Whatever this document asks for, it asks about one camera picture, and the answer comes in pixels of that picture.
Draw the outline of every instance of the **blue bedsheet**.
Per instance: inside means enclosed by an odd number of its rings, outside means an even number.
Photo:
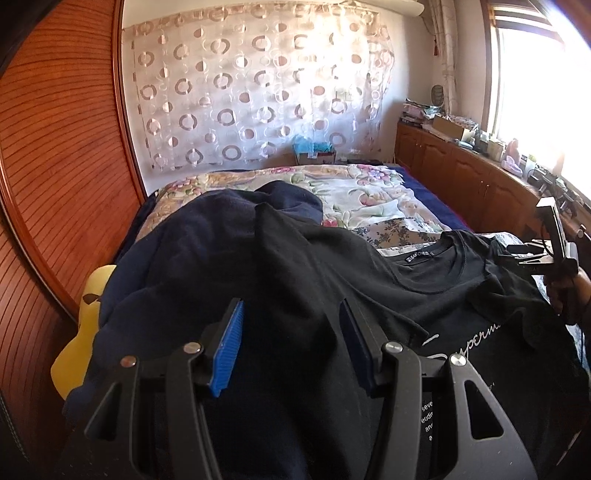
[[[405,168],[393,167],[404,179],[404,186],[414,192],[414,196],[435,215],[441,223],[445,223],[452,230],[472,230],[466,223],[454,213],[445,203],[429,191],[423,184],[414,178]]]

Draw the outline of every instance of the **white wall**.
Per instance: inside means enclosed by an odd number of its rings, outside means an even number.
[[[460,115],[482,122],[486,85],[485,25],[480,0],[455,0],[456,87]]]
[[[128,27],[176,12],[215,5],[220,5],[220,0],[125,0],[124,26]],[[372,9],[380,13],[382,21],[388,27],[394,49],[392,80],[382,101],[382,125],[379,139],[381,152],[378,155],[378,160],[391,162],[394,157],[396,126],[402,111],[402,103],[407,97],[417,102],[430,102],[431,87],[434,85],[433,37],[427,32],[420,17],[405,17],[380,8],[372,7]],[[124,56],[129,54],[125,49],[123,50]],[[124,69],[130,64],[125,58],[122,63]],[[136,95],[130,87],[130,85],[124,85],[126,98],[134,98]],[[137,116],[137,107],[133,101],[127,102],[127,107],[131,122],[131,119]],[[134,128],[131,128],[131,131],[134,144],[143,141],[140,131],[136,132]],[[153,171],[148,164],[142,165],[139,159],[138,163],[140,163],[142,179],[148,194],[190,174],[183,170],[159,173]]]

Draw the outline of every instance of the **black t-shirt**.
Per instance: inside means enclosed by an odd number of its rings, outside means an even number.
[[[573,340],[531,276],[495,263],[495,240],[445,232],[421,251],[382,257],[350,232],[298,223],[265,205],[257,207],[255,238],[273,318],[268,340],[283,351],[273,349],[277,388],[312,442],[306,450],[316,466],[341,458],[345,476],[361,478],[375,437],[379,403],[352,385],[338,324],[343,297],[420,355],[465,354],[541,476],[580,430],[589,388]]]

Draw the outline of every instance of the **cardboard box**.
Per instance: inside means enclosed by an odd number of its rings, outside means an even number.
[[[295,155],[295,161],[298,165],[322,165],[334,164],[336,152],[314,152],[314,155],[308,156],[307,153]]]
[[[460,127],[460,125],[438,115],[435,115],[433,119],[433,128],[450,138],[457,138],[463,142],[468,142],[474,136],[474,131]]]

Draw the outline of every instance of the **cabinet door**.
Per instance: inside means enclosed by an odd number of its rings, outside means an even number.
[[[398,124],[396,145],[394,148],[395,160],[396,163],[402,165],[408,171],[412,169],[413,158],[420,135],[421,132],[416,128]]]
[[[495,169],[486,183],[478,231],[521,236],[537,202],[536,196],[509,174]]]
[[[452,173],[448,159],[450,145],[433,135],[425,134],[423,148],[423,162],[418,180],[445,202],[446,184],[449,183]]]
[[[480,223],[480,210],[488,181],[488,164],[461,148],[451,153],[453,174],[447,192],[447,205],[456,212],[473,230]]]
[[[417,146],[414,149],[413,163],[410,166],[410,173],[413,177],[418,178],[421,174],[421,168],[423,166],[423,155],[425,154],[424,139],[429,135],[426,132],[418,132]]]

